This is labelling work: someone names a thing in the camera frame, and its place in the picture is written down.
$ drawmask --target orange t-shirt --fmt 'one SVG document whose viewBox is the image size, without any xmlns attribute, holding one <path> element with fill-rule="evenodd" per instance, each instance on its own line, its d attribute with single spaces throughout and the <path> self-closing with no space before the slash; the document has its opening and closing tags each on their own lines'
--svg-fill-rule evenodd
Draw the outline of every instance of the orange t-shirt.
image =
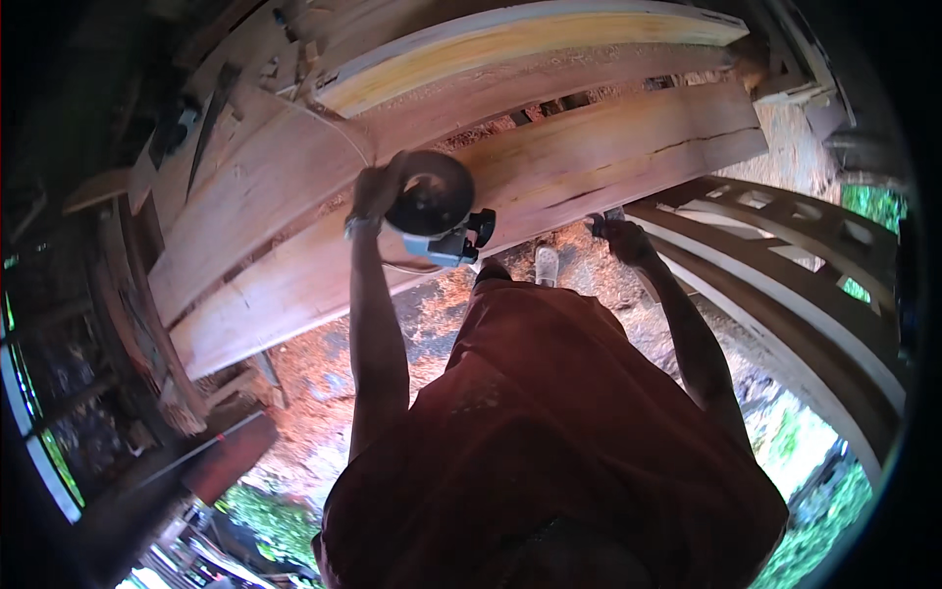
<svg viewBox="0 0 942 589">
<path fill-rule="evenodd" d="M 788 509 L 595 298 L 486 280 L 445 373 L 334 486 L 321 574 L 488 586 L 488 555 L 556 517 L 617 539 L 659 587 L 733 587 L 766 562 Z"/>
</svg>

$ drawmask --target dirt floor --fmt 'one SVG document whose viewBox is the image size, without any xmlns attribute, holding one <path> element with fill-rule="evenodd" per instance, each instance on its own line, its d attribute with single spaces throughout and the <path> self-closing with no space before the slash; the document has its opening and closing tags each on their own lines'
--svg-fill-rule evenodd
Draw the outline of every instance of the dirt floor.
<svg viewBox="0 0 942 589">
<path fill-rule="evenodd" d="M 802 110 L 756 105 L 756 111 L 769 142 L 769 154 L 717 173 L 838 204 L 835 164 L 811 134 Z M 498 120 L 493 125 L 496 128 L 478 133 L 499 132 L 503 123 L 507 122 Z M 631 342 L 679 382 L 667 321 L 633 270 L 610 257 L 606 244 L 593 239 L 578 222 L 499 255 L 515 280 L 533 280 L 532 260 L 538 242 L 559 251 L 560 286 L 598 297 L 623 323 Z M 442 373 L 474 277 L 471 269 L 462 267 L 394 298 L 407 338 L 413 398 L 419 388 Z M 747 424 L 751 430 L 761 429 L 761 415 L 754 416 L 747 409 L 750 403 L 780 395 L 780 387 L 755 364 L 756 355 L 742 348 L 743 340 L 736 337 L 738 326 L 710 309 L 708 303 L 699 304 L 705 305 L 708 322 L 723 345 Z M 286 409 L 274 414 L 282 438 L 245 481 L 319 509 L 347 463 L 353 409 L 349 322 L 346 318 L 332 321 L 269 353 L 287 402 Z"/>
</svg>

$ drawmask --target person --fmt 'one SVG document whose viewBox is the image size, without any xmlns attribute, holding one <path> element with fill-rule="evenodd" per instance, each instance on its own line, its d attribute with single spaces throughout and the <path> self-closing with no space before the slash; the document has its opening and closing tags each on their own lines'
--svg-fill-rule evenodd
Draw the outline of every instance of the person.
<svg viewBox="0 0 942 589">
<path fill-rule="evenodd" d="M 720 345 L 636 225 L 603 234 L 657 290 L 684 389 L 595 298 L 486 259 L 444 374 L 409 408 L 377 247 L 401 164 L 363 170 L 348 220 L 349 464 L 311 542 L 327 585 L 747 586 L 788 510 Z"/>
</svg>

